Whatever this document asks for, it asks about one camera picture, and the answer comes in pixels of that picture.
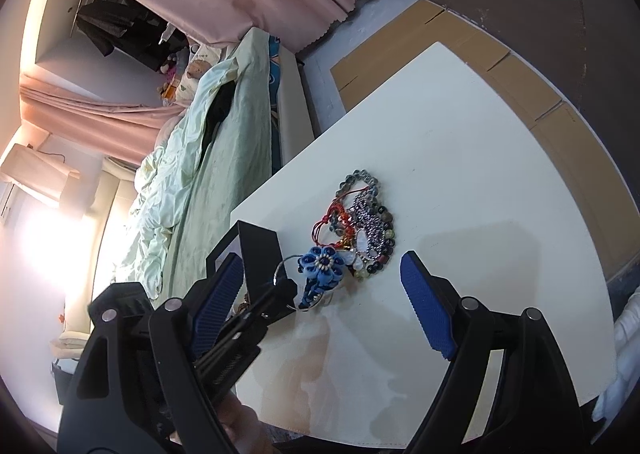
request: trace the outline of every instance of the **person's hand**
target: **person's hand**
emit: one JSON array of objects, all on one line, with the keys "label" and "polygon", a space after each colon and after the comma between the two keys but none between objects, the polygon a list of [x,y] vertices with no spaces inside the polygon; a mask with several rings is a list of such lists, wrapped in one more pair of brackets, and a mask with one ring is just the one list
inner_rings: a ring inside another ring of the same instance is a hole
[{"label": "person's hand", "polygon": [[254,409],[229,393],[216,409],[218,421],[239,454],[273,454],[274,449]]}]

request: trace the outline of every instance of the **blue gripper pad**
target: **blue gripper pad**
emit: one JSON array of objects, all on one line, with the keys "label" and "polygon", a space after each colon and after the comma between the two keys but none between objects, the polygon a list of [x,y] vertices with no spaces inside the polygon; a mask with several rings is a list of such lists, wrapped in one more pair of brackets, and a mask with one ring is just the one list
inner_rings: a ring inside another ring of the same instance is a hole
[{"label": "blue gripper pad", "polygon": [[451,361],[457,350],[451,333],[451,317],[409,253],[400,261],[400,280],[431,349],[440,351]]},{"label": "blue gripper pad", "polygon": [[200,358],[215,345],[220,329],[229,315],[244,280],[244,265],[237,255],[228,263],[225,271],[209,294],[206,302],[193,318],[191,353]]}]

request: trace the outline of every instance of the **air conditioner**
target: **air conditioner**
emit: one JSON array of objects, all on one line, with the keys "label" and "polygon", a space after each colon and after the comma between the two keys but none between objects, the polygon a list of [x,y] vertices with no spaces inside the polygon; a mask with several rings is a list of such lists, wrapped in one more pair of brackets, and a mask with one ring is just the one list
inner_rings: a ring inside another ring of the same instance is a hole
[{"label": "air conditioner", "polygon": [[13,183],[0,182],[0,225],[6,223],[17,189]]}]

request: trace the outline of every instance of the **cable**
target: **cable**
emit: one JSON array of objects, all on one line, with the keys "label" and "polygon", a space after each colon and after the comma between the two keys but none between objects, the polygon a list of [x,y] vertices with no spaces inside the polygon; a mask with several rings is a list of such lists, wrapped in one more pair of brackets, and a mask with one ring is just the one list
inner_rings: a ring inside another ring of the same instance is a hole
[{"label": "cable", "polygon": [[62,157],[62,163],[66,163],[66,156],[64,154],[58,154],[57,152],[43,152],[39,150],[40,154],[46,154],[47,156],[60,156]]}]

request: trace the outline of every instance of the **white pendant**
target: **white pendant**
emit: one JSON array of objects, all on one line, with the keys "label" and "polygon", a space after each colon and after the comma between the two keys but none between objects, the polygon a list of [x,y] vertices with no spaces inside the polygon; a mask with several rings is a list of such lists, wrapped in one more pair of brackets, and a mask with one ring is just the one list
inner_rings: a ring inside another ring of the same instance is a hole
[{"label": "white pendant", "polygon": [[344,259],[345,264],[351,265],[356,259],[356,250],[354,248],[341,250],[338,253]]},{"label": "white pendant", "polygon": [[360,256],[357,256],[356,259],[353,261],[353,269],[355,271],[360,271],[364,269],[364,261],[360,258]]},{"label": "white pendant", "polygon": [[361,230],[356,236],[356,248],[360,253],[367,253],[369,251],[369,240],[367,238],[367,232]]}]

